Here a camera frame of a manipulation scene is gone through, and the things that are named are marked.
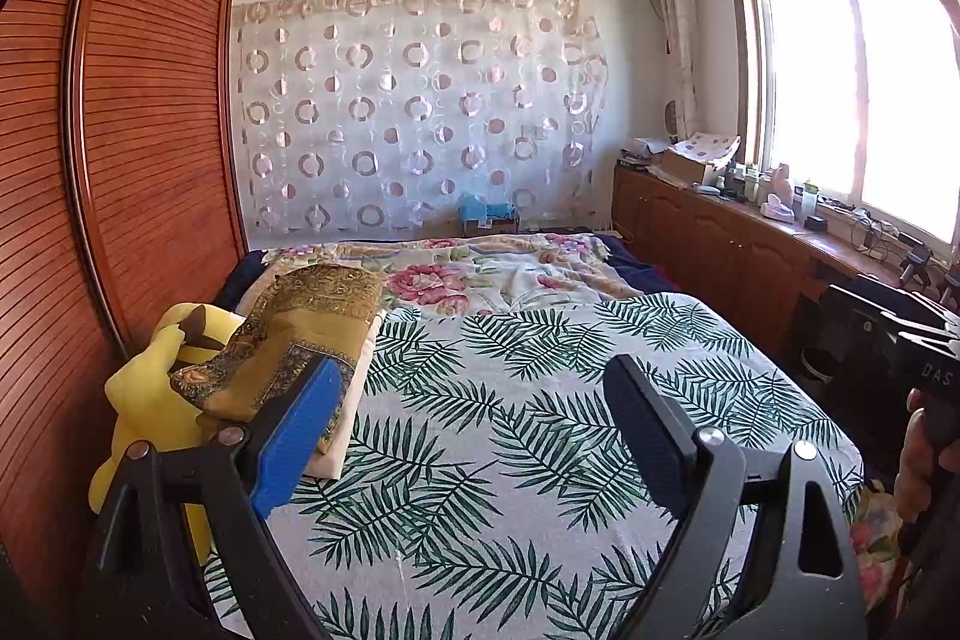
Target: sheer curtain with circles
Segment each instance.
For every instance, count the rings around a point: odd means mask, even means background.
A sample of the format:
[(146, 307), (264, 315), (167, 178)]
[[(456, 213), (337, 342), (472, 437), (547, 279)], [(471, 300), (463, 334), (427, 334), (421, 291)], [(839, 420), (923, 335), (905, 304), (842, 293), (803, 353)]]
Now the sheer curtain with circles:
[(582, 0), (288, 0), (234, 9), (251, 244), (457, 233), (474, 194), (589, 220), (607, 82)]

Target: floral blanket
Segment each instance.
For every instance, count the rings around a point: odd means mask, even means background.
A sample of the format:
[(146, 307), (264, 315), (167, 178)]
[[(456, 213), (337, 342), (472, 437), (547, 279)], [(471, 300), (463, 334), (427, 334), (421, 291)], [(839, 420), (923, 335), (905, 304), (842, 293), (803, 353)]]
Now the floral blanket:
[[(676, 523), (652, 503), (604, 402), (617, 354), (698, 426), (778, 452), (815, 442), (853, 514), (856, 448), (696, 299), (422, 320), (398, 310), (376, 340), (344, 477), (302, 480), (268, 520), (330, 634), (607, 638)], [(704, 617), (733, 595), (752, 520), (742, 509)], [(248, 633), (216, 557), (205, 579), (224, 625)]]
[(246, 316), (277, 275), (318, 262), (377, 272), (385, 284), (384, 309), (403, 307), (419, 317), (483, 316), (642, 295), (604, 263), (607, 257), (607, 247), (593, 234), (330, 242), (271, 250), (264, 259), (270, 266), (237, 313)]

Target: sliding wardrobe door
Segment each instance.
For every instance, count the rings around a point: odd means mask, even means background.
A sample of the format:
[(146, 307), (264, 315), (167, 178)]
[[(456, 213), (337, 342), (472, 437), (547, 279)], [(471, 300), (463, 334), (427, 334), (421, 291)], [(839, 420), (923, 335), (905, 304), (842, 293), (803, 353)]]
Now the sliding wardrobe door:
[(61, 154), (72, 5), (0, 10), (0, 542), (48, 616), (64, 615), (77, 588), (93, 521), (86, 486), (114, 420), (104, 379), (120, 362)]
[(72, 95), (88, 242), (114, 325), (145, 345), (244, 252), (227, 134), (229, 0), (83, 0)]

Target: silver screw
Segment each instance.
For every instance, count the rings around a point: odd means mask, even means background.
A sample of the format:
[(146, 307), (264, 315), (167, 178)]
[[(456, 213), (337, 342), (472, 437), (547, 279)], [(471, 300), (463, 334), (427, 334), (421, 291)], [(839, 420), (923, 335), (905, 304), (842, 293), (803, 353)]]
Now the silver screw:
[(220, 432), (217, 432), (217, 441), (221, 445), (237, 445), (243, 442), (244, 437), (246, 434), (239, 426), (227, 426), (226, 429), (220, 429)]
[(143, 458), (147, 453), (150, 453), (150, 443), (145, 439), (138, 439), (127, 446), (127, 456), (130, 458)]
[(723, 432), (715, 426), (704, 426), (697, 432), (697, 437), (704, 445), (719, 445), (724, 440)]
[(794, 443), (793, 452), (803, 458), (804, 461), (813, 461), (814, 458), (817, 458), (817, 446), (805, 439), (799, 439)]

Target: yellow plush toy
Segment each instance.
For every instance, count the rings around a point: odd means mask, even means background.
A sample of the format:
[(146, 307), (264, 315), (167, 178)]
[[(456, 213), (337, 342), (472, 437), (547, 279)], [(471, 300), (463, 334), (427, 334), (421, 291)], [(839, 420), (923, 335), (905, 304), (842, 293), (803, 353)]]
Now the yellow plush toy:
[[(210, 305), (177, 304), (157, 324), (150, 344), (112, 375), (104, 386), (117, 411), (110, 458), (90, 480), (88, 500), (99, 513), (120, 459), (131, 443), (146, 439), (158, 451), (203, 443), (199, 413), (170, 387), (170, 372), (208, 360), (219, 352), (244, 319)], [(210, 528), (198, 504), (186, 506), (190, 534), (200, 563), (210, 552)]]

